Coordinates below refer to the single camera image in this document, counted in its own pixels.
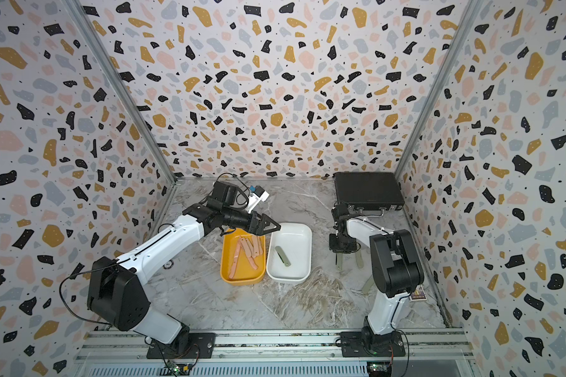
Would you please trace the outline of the pink folding knife angled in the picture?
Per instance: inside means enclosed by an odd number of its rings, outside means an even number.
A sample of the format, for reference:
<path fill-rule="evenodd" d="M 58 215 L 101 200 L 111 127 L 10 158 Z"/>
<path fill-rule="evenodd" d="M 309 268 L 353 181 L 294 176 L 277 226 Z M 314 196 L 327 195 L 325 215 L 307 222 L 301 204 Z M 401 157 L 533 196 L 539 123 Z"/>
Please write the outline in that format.
<path fill-rule="evenodd" d="M 253 245 L 252 256 L 254 259 L 257 259 L 259 256 L 261 256 L 264 253 L 259 237 L 252 235 L 252 245 Z"/>

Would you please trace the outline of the pink folding knife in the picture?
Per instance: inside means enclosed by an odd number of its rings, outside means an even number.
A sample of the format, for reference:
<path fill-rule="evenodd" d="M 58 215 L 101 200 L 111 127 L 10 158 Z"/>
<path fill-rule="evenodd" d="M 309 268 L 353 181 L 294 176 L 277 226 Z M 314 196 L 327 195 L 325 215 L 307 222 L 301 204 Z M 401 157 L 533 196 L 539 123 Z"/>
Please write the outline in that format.
<path fill-rule="evenodd" d="M 254 258 L 254 255 L 253 255 L 254 247 L 253 247 L 253 245 L 245 238 L 241 239 L 241 243 L 242 243 L 242 247 L 244 249 L 246 258 L 248 260 L 253 260 L 253 258 Z"/>

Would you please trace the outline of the white storage box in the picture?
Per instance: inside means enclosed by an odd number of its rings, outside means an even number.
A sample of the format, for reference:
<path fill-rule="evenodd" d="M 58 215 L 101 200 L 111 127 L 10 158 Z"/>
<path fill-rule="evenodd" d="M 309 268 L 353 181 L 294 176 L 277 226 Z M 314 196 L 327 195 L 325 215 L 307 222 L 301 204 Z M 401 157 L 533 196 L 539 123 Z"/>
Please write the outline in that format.
<path fill-rule="evenodd" d="M 280 246 L 291 262 L 285 267 L 275 251 Z M 281 223 L 281 229 L 273 232 L 267 257 L 267 274 L 282 284 L 301 284 L 311 273 L 312 231 L 301 223 Z"/>

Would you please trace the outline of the long pink fruit knife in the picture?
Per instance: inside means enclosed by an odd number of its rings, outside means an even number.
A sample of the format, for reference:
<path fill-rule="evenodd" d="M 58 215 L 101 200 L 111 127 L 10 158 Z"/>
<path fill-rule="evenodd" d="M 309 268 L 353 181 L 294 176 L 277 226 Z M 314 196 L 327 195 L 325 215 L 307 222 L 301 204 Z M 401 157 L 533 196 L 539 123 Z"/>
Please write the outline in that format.
<path fill-rule="evenodd" d="M 238 239 L 237 243 L 236 243 L 234 256 L 233 256 L 233 259 L 232 259 L 232 264 L 231 264 L 231 267 L 230 267 L 229 278 L 231 280 L 235 278 L 235 275 L 237 273 L 238 261 L 239 261 L 239 258 L 241 256 L 242 251 L 243 251 L 243 243 L 242 243 L 241 239 Z"/>

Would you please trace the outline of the yellow storage box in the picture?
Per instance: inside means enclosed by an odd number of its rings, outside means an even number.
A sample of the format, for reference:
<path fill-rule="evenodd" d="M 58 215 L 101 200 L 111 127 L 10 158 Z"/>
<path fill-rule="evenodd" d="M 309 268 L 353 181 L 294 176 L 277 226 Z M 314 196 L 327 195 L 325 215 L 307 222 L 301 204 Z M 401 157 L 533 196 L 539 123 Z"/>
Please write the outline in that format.
<path fill-rule="evenodd" d="M 266 237 L 259 237 L 264 253 L 255 259 L 258 270 L 254 270 L 248 263 L 245 253 L 242 251 L 238 261 L 237 273 L 234 279 L 229 278 L 230 267 L 234 256 L 237 240 L 245 237 L 252 243 L 252 234 L 238 229 L 223 238 L 223 252 L 221 258 L 221 278 L 231 285 L 243 286 L 257 284 L 264 278 L 266 273 Z"/>

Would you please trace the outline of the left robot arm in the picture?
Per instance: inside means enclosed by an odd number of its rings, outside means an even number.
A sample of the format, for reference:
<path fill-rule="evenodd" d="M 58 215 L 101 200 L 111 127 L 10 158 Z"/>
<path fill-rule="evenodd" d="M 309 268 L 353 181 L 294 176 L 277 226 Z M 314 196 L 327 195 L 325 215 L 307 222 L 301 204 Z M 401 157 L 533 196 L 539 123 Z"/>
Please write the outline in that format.
<path fill-rule="evenodd" d="M 268 197 L 259 185 L 243 189 L 215 182 L 202 201 L 142 245 L 116 259 L 97 260 L 90 271 L 88 309 L 121 331 L 134 331 L 151 338 L 155 346 L 182 353 L 189 341 L 188 326 L 156 309 L 146 284 L 159 268 L 216 229 L 241 229 L 258 237 L 278 231 L 280 224 L 254 210 Z"/>

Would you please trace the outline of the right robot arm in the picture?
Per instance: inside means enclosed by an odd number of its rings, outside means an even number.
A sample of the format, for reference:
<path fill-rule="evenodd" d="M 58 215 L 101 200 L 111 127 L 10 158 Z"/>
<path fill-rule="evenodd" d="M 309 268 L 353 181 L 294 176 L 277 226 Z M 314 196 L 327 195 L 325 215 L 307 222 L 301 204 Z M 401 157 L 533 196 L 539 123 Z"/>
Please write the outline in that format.
<path fill-rule="evenodd" d="M 377 295 L 361 330 L 360 345 L 372 354 L 392 350 L 394 344 L 402 346 L 397 315 L 425 279 L 412 235 L 405 229 L 387 230 L 360 213 L 352 213 L 347 204 L 335 205 L 332 215 L 336 232 L 330 234 L 329 245 L 338 268 L 342 254 L 369 248 Z"/>

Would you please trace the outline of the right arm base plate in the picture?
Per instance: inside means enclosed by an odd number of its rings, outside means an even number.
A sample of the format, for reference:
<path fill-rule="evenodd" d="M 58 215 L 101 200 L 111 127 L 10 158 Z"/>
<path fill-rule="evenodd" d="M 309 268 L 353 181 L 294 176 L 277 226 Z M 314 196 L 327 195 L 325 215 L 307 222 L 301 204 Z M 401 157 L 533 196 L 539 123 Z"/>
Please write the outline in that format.
<path fill-rule="evenodd" d="M 375 335 L 369 328 L 363 328 L 361 331 L 343 331 L 340 334 L 340 341 L 344 358 L 396 358 L 407 354 L 399 331 L 383 336 Z"/>

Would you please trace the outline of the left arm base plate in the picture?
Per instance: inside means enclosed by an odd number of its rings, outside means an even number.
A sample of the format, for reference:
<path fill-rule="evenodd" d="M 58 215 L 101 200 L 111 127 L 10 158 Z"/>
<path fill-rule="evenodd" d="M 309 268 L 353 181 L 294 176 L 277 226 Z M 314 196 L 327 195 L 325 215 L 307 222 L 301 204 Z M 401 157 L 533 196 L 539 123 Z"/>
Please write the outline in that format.
<path fill-rule="evenodd" d="M 165 358 L 176 360 L 182 358 L 210 359 L 214 350 L 216 334 L 213 332 L 183 331 L 174 342 L 165 344 L 152 340 L 146 358 L 157 360 Z"/>

